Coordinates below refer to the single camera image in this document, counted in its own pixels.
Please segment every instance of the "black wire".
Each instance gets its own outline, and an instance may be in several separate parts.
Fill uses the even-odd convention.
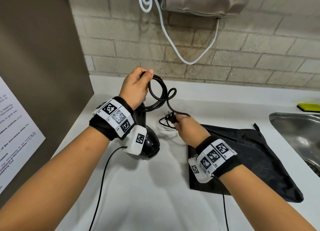
[[[152,97],[157,100],[157,102],[154,103],[154,104],[152,104],[151,106],[143,106],[143,105],[140,105],[140,106],[138,107],[138,110],[140,110],[140,111],[142,111],[142,112],[151,112],[151,111],[153,111],[153,110],[155,110],[155,109],[158,109],[158,108],[162,107],[162,106],[164,105],[164,103],[167,102],[167,105],[168,105],[169,109],[170,109],[172,112],[174,112],[174,113],[176,113],[176,114],[181,114],[181,115],[190,116],[190,115],[187,114],[187,113],[178,112],[178,111],[174,110],[174,109],[170,106],[169,100],[171,100],[172,98],[174,98],[174,96],[177,94],[177,89],[176,89],[176,88],[171,88],[171,89],[168,91],[165,83],[163,82],[163,80],[162,80],[159,76],[153,75],[153,78],[152,78],[152,79],[155,80],[155,81],[157,81],[157,82],[159,83],[159,85],[162,87],[162,94],[161,94],[160,98],[157,97],[157,96],[152,92],[151,83],[149,82],[149,83],[148,83],[149,92],[150,92],[150,94],[152,95]],[[172,126],[169,125],[168,120],[166,120],[167,125],[166,125],[166,124],[163,124],[163,123],[161,122],[161,120],[163,120],[163,119],[165,119],[165,118],[166,118],[166,117],[161,118],[161,119],[159,120],[159,123],[160,123],[161,125],[163,125],[163,126],[166,126],[166,127],[175,129],[175,127],[172,127]]]
[[[220,186],[220,190],[221,190],[221,193],[222,193],[224,217],[225,217],[225,219],[226,219],[226,229],[227,229],[227,231],[229,231],[228,219],[227,219],[227,211],[226,211],[226,202],[225,202],[225,200],[224,200],[224,193],[223,193],[222,183],[221,183],[221,181],[220,181],[216,176],[214,176],[214,178],[218,181],[219,186]]]
[[[92,219],[92,222],[91,222],[89,231],[91,231],[92,225],[94,224],[94,219],[95,219],[96,214],[97,214],[97,211],[98,211],[99,202],[100,202],[101,193],[102,193],[102,185],[103,185],[103,180],[104,180],[104,174],[106,173],[107,165],[108,165],[111,157],[113,156],[113,154],[114,154],[117,150],[119,150],[119,149],[121,149],[121,148],[127,148],[127,146],[122,146],[122,147],[120,147],[120,148],[117,148],[115,151],[113,151],[112,154],[110,155],[108,161],[106,162],[106,166],[104,167],[104,171],[103,171],[103,175],[102,175],[102,182],[101,182],[101,187],[100,187],[100,193],[99,193],[99,199],[98,199],[96,211],[94,212],[94,216],[93,216],[93,219]]]

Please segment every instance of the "white countertop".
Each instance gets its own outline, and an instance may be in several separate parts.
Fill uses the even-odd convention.
[[[183,83],[184,86],[190,86],[189,84],[208,87],[208,84]],[[252,125],[256,123],[269,147],[281,160],[304,195],[302,203],[290,203],[290,205],[320,230],[320,178],[269,121],[269,115],[274,112],[302,113],[295,104],[275,106],[269,102],[264,105],[247,103],[256,102],[254,99],[246,99],[244,101],[246,103],[241,103],[239,100],[234,100],[236,103],[217,102],[214,99],[203,101],[201,97],[195,97],[197,101],[186,100],[181,97],[183,96],[181,92],[185,92],[186,89],[182,88],[182,85],[177,89],[180,97],[177,95],[170,100],[170,105],[177,111],[189,113],[200,123],[239,129],[253,129]],[[315,92],[308,94],[299,91],[299,94],[300,97],[309,96],[309,99],[317,96]],[[111,96],[95,94],[91,98],[56,153],[88,126],[92,109]],[[146,105],[151,102],[154,102],[154,99],[147,98]],[[166,131],[158,124],[158,120],[167,110],[165,105],[147,113],[147,125],[156,132],[160,140],[160,151],[155,157],[147,161],[137,160],[118,150],[111,158],[92,230],[226,230],[222,195],[189,188],[186,145],[177,132]],[[104,166],[111,152],[120,146],[119,140],[110,143],[78,201],[60,223],[57,231],[89,229],[98,200]],[[230,231],[253,230],[231,196],[226,196],[226,212]]]

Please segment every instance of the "white cable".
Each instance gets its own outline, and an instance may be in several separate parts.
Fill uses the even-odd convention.
[[[139,0],[139,4],[140,4],[140,7],[141,7],[141,9],[142,9],[143,12],[148,13],[148,12],[151,11],[152,1],[153,1],[153,0],[148,0],[148,1],[146,1],[146,0]],[[169,43],[170,43],[171,46],[173,47],[174,51],[176,52],[177,56],[179,57],[179,59],[180,59],[183,63],[188,64],[188,65],[192,65],[192,64],[195,64],[196,62],[198,62],[198,61],[202,58],[202,56],[203,56],[203,55],[212,47],[212,45],[214,44],[214,42],[215,42],[215,40],[216,40],[216,38],[217,38],[218,26],[219,26],[219,20],[220,20],[220,19],[217,19],[217,25],[216,25],[216,30],[215,30],[215,32],[214,32],[214,38],[213,38],[213,40],[212,40],[212,43],[210,43],[209,47],[207,47],[207,49],[206,49],[196,60],[194,60],[193,62],[187,62],[187,61],[185,61],[185,60],[181,57],[181,55],[179,54],[176,46],[174,45],[174,43],[173,43],[172,40],[170,39],[169,35],[167,34],[167,31],[166,31],[165,26],[164,26],[164,24],[163,24],[162,12],[161,12],[161,8],[160,8],[160,5],[159,5],[159,3],[158,3],[158,0],[154,0],[154,2],[155,2],[156,6],[157,6],[157,8],[158,8],[158,12],[159,12],[159,17],[160,17],[160,23],[161,23],[162,30],[163,30],[166,38],[168,39]]]

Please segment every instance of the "brick wall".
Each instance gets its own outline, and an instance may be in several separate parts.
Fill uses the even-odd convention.
[[[156,8],[138,0],[69,0],[90,74],[125,76],[139,65],[165,79],[320,89],[320,0],[250,0],[220,20],[218,37],[195,65],[182,64]],[[211,43],[215,19],[163,12],[182,57]]]

